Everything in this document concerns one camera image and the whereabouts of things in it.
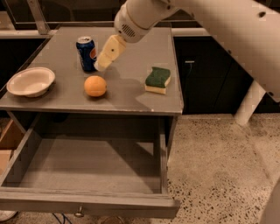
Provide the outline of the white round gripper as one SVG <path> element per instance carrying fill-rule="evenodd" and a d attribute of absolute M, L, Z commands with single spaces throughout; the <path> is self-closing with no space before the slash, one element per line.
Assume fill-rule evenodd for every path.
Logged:
<path fill-rule="evenodd" d="M 97 56 L 94 68 L 105 71 L 126 49 L 126 42 L 139 42 L 154 26 L 153 2 L 125 2 L 115 16 L 115 30 Z"/>

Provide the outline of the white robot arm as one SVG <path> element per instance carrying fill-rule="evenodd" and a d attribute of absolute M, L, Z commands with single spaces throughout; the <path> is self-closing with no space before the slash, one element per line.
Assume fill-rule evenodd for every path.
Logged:
<path fill-rule="evenodd" d="M 115 18 L 140 34 L 172 14 L 190 14 L 253 77 L 231 115 L 178 119 L 169 161 L 172 220 L 126 224 L 279 224 L 279 116 L 253 110 L 264 91 L 279 92 L 279 15 L 253 0 L 128 0 Z"/>

